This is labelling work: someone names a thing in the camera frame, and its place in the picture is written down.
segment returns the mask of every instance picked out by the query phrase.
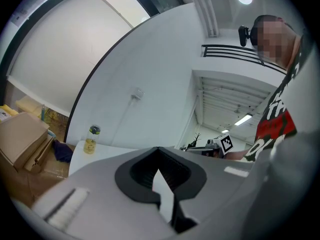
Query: yellow bottle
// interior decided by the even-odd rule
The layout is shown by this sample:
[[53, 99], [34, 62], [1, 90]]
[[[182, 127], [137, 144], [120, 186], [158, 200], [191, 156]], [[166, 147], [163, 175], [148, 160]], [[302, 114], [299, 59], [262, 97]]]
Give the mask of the yellow bottle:
[[86, 135], [83, 151], [87, 154], [93, 154], [96, 150], [97, 140], [100, 134], [100, 127], [92, 125]]

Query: red graphic on shirt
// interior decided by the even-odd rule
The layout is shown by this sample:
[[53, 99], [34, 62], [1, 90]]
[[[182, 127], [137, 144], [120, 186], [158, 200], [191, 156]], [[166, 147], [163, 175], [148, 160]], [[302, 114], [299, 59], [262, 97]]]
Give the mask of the red graphic on shirt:
[[295, 124], [288, 112], [273, 118], [271, 120], [264, 120], [258, 124], [255, 141], [264, 139], [266, 136], [270, 136], [270, 139], [276, 139], [281, 135], [291, 133], [296, 130]]

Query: black camera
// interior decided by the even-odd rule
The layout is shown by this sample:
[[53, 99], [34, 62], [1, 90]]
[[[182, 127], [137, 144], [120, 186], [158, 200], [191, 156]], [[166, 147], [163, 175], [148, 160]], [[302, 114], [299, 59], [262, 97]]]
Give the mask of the black camera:
[[238, 29], [239, 38], [240, 38], [240, 45], [245, 47], [247, 44], [247, 39], [250, 38], [249, 36], [249, 28], [246, 26], [240, 26]]

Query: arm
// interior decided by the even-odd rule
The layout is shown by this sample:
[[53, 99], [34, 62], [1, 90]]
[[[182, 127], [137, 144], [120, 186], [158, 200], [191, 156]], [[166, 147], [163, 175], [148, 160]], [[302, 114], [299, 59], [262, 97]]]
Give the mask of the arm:
[[225, 155], [225, 159], [241, 160], [248, 151], [249, 151], [249, 149], [244, 150], [244, 151], [229, 152]]

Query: white table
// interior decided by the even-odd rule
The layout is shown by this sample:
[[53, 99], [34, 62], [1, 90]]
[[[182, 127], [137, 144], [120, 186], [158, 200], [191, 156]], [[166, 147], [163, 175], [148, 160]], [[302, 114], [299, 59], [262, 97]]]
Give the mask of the white table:
[[106, 146], [97, 144], [93, 154], [87, 154], [84, 152], [85, 141], [80, 140], [75, 147], [75, 150], [72, 155], [72, 159], [69, 167], [69, 176], [74, 172], [78, 171], [80, 168], [102, 159], [112, 158], [119, 156], [136, 149], [115, 147], [115, 146]]

